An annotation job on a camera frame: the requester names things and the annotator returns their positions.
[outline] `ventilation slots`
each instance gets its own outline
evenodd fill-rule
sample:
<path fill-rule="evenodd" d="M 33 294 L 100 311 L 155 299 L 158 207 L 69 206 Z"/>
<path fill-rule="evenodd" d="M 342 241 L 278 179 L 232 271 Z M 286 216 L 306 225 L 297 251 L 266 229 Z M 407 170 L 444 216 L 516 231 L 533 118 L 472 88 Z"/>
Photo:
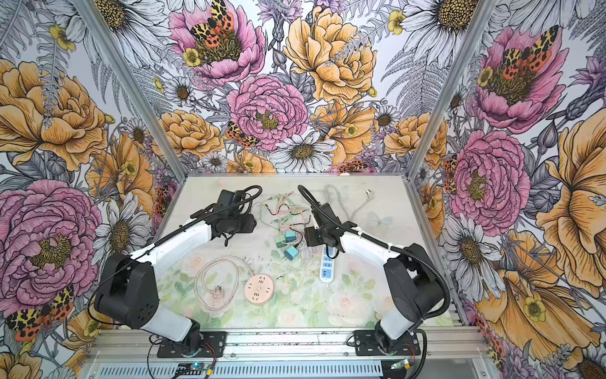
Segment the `ventilation slots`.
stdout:
<path fill-rule="evenodd" d="M 156 379 L 171 379 L 178 364 L 150 364 L 151 372 Z M 322 378 L 364 378 L 380 377 L 383 371 L 380 361 L 255 361 L 255 362 L 219 362 L 213 372 L 214 379 L 228 378 L 307 378 L 320 376 Z M 182 375 L 179 378 L 198 378 L 192 375 Z M 145 364 L 115 363 L 104 364 L 95 379 L 149 379 Z"/>

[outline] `table surface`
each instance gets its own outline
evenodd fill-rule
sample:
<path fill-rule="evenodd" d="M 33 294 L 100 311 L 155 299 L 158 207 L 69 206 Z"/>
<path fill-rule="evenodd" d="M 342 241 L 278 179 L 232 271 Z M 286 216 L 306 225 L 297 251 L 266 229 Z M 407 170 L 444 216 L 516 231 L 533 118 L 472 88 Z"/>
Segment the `table surface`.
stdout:
<path fill-rule="evenodd" d="M 175 230 L 188 219 L 189 214 L 215 202 L 221 189 L 241 190 L 253 184 L 263 188 L 263 193 L 256 201 L 293 192 L 288 203 L 302 207 L 308 205 L 296 190 L 298 184 L 305 185 L 321 203 L 326 201 L 324 187 L 333 185 L 341 193 L 342 203 L 349 214 L 366 201 L 366 190 L 370 189 L 375 197 L 352 221 L 366 232 L 393 244 L 408 246 L 418 243 L 424 246 L 406 188 L 399 176 L 189 177 L 167 220 L 164 233 Z M 344 210 L 336 201 L 336 194 L 334 191 L 330 194 L 333 211 L 341 221 L 347 220 Z M 266 203 L 273 212 L 276 200 Z M 252 212 L 257 219 L 252 234 L 235 235 L 227 247 L 223 238 L 199 246 L 158 278 L 161 301 L 175 312 L 198 321 L 203 328 L 224 329 L 372 327 L 393 307 L 382 267 L 341 253 L 335 259 L 334 280 L 324 286 L 319 280 L 321 247 L 314 248 L 316 253 L 308 263 L 301 257 L 289 261 L 275 245 L 278 231 L 267 225 L 275 225 L 272 221 L 277 217 L 260 204 L 256 204 Z M 308 214 L 305 212 L 304 217 L 297 216 L 294 222 L 308 219 Z M 257 306 L 246 300 L 244 285 L 251 274 L 239 260 L 232 259 L 233 263 L 220 261 L 208 268 L 205 275 L 201 275 L 201 269 L 207 263 L 226 255 L 242 259 L 255 274 L 264 273 L 274 278 L 275 291 L 268 303 Z M 297 271 L 279 278 L 300 266 Z M 204 289 L 204 285 L 211 290 L 220 286 L 222 291 L 213 296 Z M 233 299 L 225 305 L 234 286 Z M 209 307 L 222 309 L 210 310 L 200 298 Z M 452 326 L 452 321 L 446 312 L 427 320 L 425 324 Z"/>

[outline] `power strip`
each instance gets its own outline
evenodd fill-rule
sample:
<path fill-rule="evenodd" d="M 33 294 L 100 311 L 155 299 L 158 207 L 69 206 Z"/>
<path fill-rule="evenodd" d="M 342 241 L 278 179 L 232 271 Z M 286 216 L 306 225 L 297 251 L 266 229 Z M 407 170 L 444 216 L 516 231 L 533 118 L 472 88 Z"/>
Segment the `power strip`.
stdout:
<path fill-rule="evenodd" d="M 335 256 L 335 248 L 329 247 L 328 254 L 331 257 Z M 320 261 L 320 281 L 328 286 L 328 283 L 332 282 L 335 278 L 335 260 L 331 259 L 326 255 L 326 248 L 322 249 L 322 260 Z"/>

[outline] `orange peony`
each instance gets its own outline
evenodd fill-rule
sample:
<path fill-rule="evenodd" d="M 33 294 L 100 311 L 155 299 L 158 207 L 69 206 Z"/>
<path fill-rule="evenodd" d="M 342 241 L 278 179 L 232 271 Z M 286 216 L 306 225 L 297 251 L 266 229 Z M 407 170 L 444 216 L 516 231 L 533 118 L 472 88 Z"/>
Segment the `orange peony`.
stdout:
<path fill-rule="evenodd" d="M 558 267 L 571 286 L 598 297 L 606 286 L 606 109 L 559 138 L 559 165 L 546 161 L 549 175 L 564 183 L 551 211 L 537 213 L 545 242 L 558 250 Z"/>
<path fill-rule="evenodd" d="M 330 128 L 324 140 L 336 141 L 337 148 L 332 152 L 334 166 L 355 158 L 364 150 L 362 144 L 369 146 L 372 142 L 372 131 L 379 130 L 372 107 L 351 107 L 346 110 L 344 104 L 333 102 L 316 108 L 310 118 L 319 122 L 321 127 Z"/>
<path fill-rule="evenodd" d="M 436 239 L 442 234 L 442 228 L 444 227 L 444 216 L 446 214 L 446 207 L 444 200 L 442 200 L 443 188 L 441 186 L 433 186 L 430 188 L 429 184 L 421 189 L 421 203 L 423 209 L 429 220 L 429 225 L 433 230 L 433 235 Z"/>
<path fill-rule="evenodd" d="M 151 216 L 154 188 L 150 163 L 139 154 L 126 133 L 120 136 L 119 143 L 112 144 L 110 150 L 110 153 L 101 152 L 93 156 L 85 176 L 90 188 L 88 194 L 102 199 L 118 195 L 121 206 L 126 195 L 132 192 L 139 196 L 139 205 L 143 205 Z"/>
<path fill-rule="evenodd" d="M 236 154 L 235 162 L 227 163 L 227 173 L 251 172 L 251 173 L 275 173 L 273 164 L 262 155 L 252 154 L 248 150 L 243 150 L 241 154 Z"/>
<path fill-rule="evenodd" d="M 105 115 L 75 77 L 59 72 L 58 103 L 43 125 L 45 75 L 35 63 L 21 62 L 17 69 L 0 59 L 0 151 L 21 153 L 13 165 L 27 162 L 36 149 L 53 152 L 69 171 L 77 171 L 91 154 L 107 147 Z"/>
<path fill-rule="evenodd" d="M 316 100 L 351 105 L 372 87 L 377 52 L 370 43 L 352 49 L 346 58 L 335 58 L 348 42 L 354 41 L 357 32 L 356 26 L 343 24 L 341 16 L 330 8 L 314 8 L 311 27 L 301 18 L 290 25 L 284 53 L 296 63 L 294 72 L 309 72 L 314 78 Z"/>
<path fill-rule="evenodd" d="M 583 358 L 579 347 L 597 346 L 599 333 L 592 332 L 593 325 L 573 309 L 578 305 L 570 291 L 556 285 L 562 275 L 556 257 L 529 231 L 510 230 L 504 237 L 510 249 L 505 256 L 509 254 L 512 266 L 497 273 L 505 283 L 505 292 L 500 299 L 489 292 L 489 300 L 476 303 L 478 311 L 499 336 L 520 349 L 532 340 L 530 356 L 535 360 L 556 352 L 561 344 L 569 344 L 573 352 L 565 365 L 575 367 Z M 589 308 L 584 300 L 580 302 Z"/>
<path fill-rule="evenodd" d="M 219 128 L 195 113 L 182 110 L 163 113 L 160 124 L 178 156 L 187 152 L 202 158 L 225 147 Z M 162 155 L 155 142 L 153 148 L 156 154 Z"/>
<path fill-rule="evenodd" d="M 398 155 L 414 152 L 427 128 L 429 117 L 429 113 L 423 113 L 419 117 L 412 116 L 396 122 L 394 126 L 398 132 L 385 136 L 385 152 Z M 425 161 L 433 170 L 438 169 L 442 158 L 446 155 L 446 132 L 446 122 L 442 121 L 425 156 Z"/>

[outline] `white cable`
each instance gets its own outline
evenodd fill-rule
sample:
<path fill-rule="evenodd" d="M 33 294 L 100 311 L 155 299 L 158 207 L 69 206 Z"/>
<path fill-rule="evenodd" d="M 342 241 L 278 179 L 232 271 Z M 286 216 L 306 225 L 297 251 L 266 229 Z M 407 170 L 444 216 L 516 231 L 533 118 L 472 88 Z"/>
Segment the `white cable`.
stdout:
<path fill-rule="evenodd" d="M 244 267 L 246 267 L 246 269 L 250 273 L 251 277 L 255 275 L 255 273 L 250 268 L 250 266 L 248 265 L 248 263 L 246 263 L 246 261 L 244 261 L 242 258 L 236 257 L 234 255 L 224 255 L 224 256 L 219 257 L 217 259 L 213 259 L 212 261 L 210 261 L 206 265 L 204 265 L 204 267 L 202 267 L 200 269 L 200 271 L 198 271 L 198 274 L 196 275 L 196 278 L 194 279 L 194 286 L 193 286 L 194 294 L 196 295 L 196 297 L 198 298 L 198 300 L 202 303 L 202 305 L 204 305 L 206 308 L 210 309 L 213 312 L 217 312 L 217 311 L 225 308 L 226 306 L 228 306 L 231 303 L 233 297 L 236 295 L 236 291 L 237 291 L 237 288 L 238 288 L 238 282 L 239 282 L 239 279 L 240 279 L 240 274 L 238 272 L 237 265 L 234 262 L 232 262 L 232 260 L 236 260 L 236 261 L 242 263 L 242 265 L 244 265 Z M 226 262 L 226 263 L 231 264 L 233 266 L 233 268 L 234 268 L 234 271 L 236 272 L 236 275 L 235 275 L 236 277 L 235 277 L 234 285 L 233 285 L 233 287 L 231 289 L 231 293 L 230 293 L 229 298 L 227 299 L 227 301 L 225 301 L 223 303 L 223 305 L 221 307 L 217 308 L 217 307 L 213 307 L 213 306 L 208 305 L 206 303 L 206 301 L 204 301 L 203 294 L 200 293 L 200 291 L 198 289 L 198 284 L 200 284 L 202 286 L 202 288 L 206 292 L 212 294 L 215 290 L 211 290 L 211 289 L 209 289 L 206 286 L 206 279 L 205 279 L 206 273 L 208 272 L 208 270 L 211 267 L 213 267 L 214 265 L 219 264 L 221 262 Z"/>

